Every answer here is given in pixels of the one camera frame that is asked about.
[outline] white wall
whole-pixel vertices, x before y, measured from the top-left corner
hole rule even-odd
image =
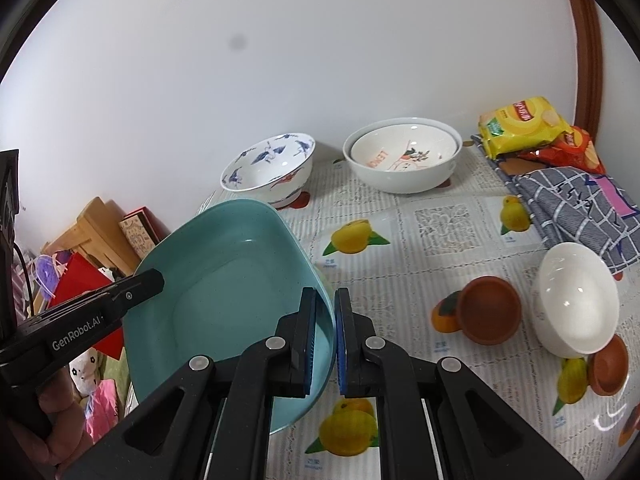
[[[331,156],[375,120],[464,137],[544,94],[571,120],[568,0],[60,0],[0,84],[36,250],[93,196],[187,221],[241,148],[306,132]]]
[[[602,27],[604,84],[596,151],[607,172],[640,201],[640,61],[598,8]]]

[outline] blue and white porcelain bowl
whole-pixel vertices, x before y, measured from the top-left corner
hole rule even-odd
[[[261,140],[238,156],[220,176],[223,189],[281,208],[300,196],[311,174],[316,142],[305,134]]]

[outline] gray checkered cloth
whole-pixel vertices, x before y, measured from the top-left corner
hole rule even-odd
[[[480,139],[472,139],[528,210],[546,247],[577,242],[598,254],[612,273],[638,261],[640,210],[611,177],[571,167],[508,176],[486,156]]]

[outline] pink bag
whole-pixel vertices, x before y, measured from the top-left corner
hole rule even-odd
[[[94,444],[118,423],[116,381],[103,380],[91,394],[84,409],[84,427]]]

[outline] stacked bowls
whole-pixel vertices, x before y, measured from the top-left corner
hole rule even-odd
[[[342,147],[351,171],[387,193],[420,193],[445,182],[456,168],[460,134],[439,121],[417,117],[370,124]]]

